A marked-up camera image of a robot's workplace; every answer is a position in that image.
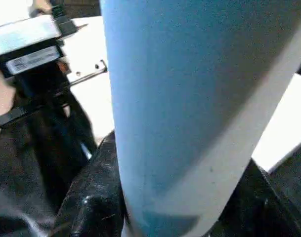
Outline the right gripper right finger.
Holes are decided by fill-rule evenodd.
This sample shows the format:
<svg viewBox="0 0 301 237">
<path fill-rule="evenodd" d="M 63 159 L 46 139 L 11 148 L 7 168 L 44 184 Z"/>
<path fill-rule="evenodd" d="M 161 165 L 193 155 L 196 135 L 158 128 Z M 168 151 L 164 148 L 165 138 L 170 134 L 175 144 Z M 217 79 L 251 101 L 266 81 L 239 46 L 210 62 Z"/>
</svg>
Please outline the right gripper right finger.
<svg viewBox="0 0 301 237">
<path fill-rule="evenodd" d="M 250 160 L 214 237 L 301 237 L 301 213 L 269 175 Z"/>
</svg>

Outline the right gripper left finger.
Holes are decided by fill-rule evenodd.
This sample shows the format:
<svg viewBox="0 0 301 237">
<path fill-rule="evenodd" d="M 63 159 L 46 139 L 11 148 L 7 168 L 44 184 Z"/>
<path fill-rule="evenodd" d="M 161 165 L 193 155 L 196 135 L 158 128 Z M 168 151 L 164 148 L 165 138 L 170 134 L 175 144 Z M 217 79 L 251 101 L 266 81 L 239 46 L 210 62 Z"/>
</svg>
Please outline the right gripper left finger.
<svg viewBox="0 0 301 237">
<path fill-rule="evenodd" d="M 50 235 L 119 237 L 125 213 L 115 133 L 110 132 L 73 180 Z"/>
</svg>

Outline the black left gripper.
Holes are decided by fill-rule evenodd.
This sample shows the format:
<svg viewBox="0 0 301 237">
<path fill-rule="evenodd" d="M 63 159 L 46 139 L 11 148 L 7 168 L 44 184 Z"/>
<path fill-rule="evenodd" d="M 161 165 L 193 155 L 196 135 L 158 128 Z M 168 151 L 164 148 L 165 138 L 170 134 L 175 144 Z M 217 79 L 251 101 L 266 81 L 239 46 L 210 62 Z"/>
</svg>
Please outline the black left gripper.
<svg viewBox="0 0 301 237">
<path fill-rule="evenodd" d="M 27 99 L 27 104 L 0 116 L 0 128 L 14 124 L 39 110 L 71 106 L 75 97 L 70 88 L 108 71 L 104 60 L 95 65 L 95 72 L 69 81 L 58 63 L 64 54 L 57 44 L 34 44 L 0 54 L 0 71 L 9 84 Z"/>
</svg>

